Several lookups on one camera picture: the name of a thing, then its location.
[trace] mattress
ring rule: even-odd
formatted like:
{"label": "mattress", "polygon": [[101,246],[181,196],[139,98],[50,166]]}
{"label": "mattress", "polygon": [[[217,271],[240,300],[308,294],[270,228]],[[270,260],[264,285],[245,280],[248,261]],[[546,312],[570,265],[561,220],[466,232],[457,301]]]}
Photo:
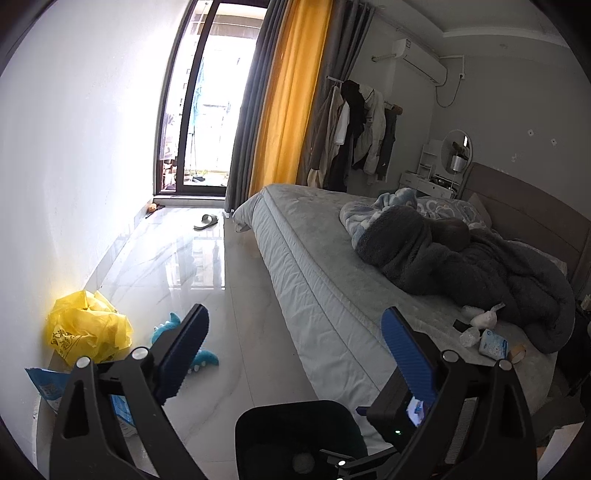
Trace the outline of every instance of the mattress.
{"label": "mattress", "polygon": [[[466,362],[492,365],[476,348],[459,343],[453,323],[460,308],[439,296],[412,296],[396,288],[355,254],[340,223],[351,200],[375,199],[294,185],[265,187],[234,214],[237,229],[252,228],[304,370],[319,398],[338,401],[355,417],[371,453],[389,445],[357,406],[369,406],[396,367],[379,321],[396,306],[414,330]],[[543,355],[519,327],[499,322],[495,331],[509,345],[522,343],[516,365],[532,413],[550,389],[556,355]]]}

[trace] round mirror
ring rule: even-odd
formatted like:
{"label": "round mirror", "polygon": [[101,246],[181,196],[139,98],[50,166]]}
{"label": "round mirror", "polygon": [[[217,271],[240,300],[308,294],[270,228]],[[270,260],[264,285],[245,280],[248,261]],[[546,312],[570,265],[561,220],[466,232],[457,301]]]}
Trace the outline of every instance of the round mirror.
{"label": "round mirror", "polygon": [[472,142],[464,130],[452,130],[441,145],[441,164],[446,172],[462,173],[472,160]]}

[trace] glass door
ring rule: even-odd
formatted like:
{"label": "glass door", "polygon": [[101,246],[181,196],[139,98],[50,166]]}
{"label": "glass door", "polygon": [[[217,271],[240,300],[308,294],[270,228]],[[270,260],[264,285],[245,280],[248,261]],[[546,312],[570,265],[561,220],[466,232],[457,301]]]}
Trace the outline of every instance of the glass door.
{"label": "glass door", "polygon": [[195,4],[168,90],[157,162],[161,193],[226,193],[242,97],[267,11],[255,4],[266,2]]}

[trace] slipper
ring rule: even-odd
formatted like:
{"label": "slipper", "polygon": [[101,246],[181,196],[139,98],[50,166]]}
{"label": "slipper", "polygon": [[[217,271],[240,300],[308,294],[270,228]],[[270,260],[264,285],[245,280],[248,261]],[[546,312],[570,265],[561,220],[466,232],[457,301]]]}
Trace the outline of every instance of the slipper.
{"label": "slipper", "polygon": [[193,227],[194,230],[205,230],[208,226],[215,225],[217,223],[217,217],[206,213],[201,218],[201,223]]}

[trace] door frame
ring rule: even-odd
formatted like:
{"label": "door frame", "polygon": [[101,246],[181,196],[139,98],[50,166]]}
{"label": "door frame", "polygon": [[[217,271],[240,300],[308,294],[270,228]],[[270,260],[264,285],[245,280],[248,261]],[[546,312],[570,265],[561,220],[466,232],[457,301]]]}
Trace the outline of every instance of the door frame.
{"label": "door frame", "polygon": [[185,154],[187,149],[187,135],[189,133],[189,120],[191,116],[191,107],[193,104],[193,95],[195,91],[195,85],[197,85],[197,77],[199,75],[199,68],[203,60],[203,52],[205,51],[205,45],[211,32],[213,21],[215,19],[217,9],[220,4],[235,4],[235,5],[249,5],[251,7],[268,8],[269,0],[211,0],[212,4],[207,12],[205,22],[203,23],[201,34],[199,35],[199,41],[197,42],[197,50],[193,57],[191,65],[191,71],[189,73],[189,79],[187,81],[187,90],[183,102],[183,114],[181,117],[180,125],[180,136],[178,139],[178,154],[177,154],[177,172],[176,172],[176,189],[171,190],[160,190],[161,184],[161,173],[159,175],[159,155],[161,143],[164,141],[163,138],[163,125],[164,125],[164,112],[166,109],[166,101],[168,99],[168,90],[170,88],[170,82],[174,69],[174,62],[178,55],[178,49],[180,47],[181,40],[187,29],[195,6],[199,0],[191,1],[187,7],[183,22],[178,31],[177,38],[174,42],[173,52],[168,61],[167,74],[165,80],[165,86],[163,89],[163,95],[160,102],[160,115],[158,124],[158,138],[155,146],[155,161],[154,161],[154,194],[155,195],[207,195],[207,196],[225,196],[226,187],[208,186],[208,185],[185,185],[184,184],[184,164]]}

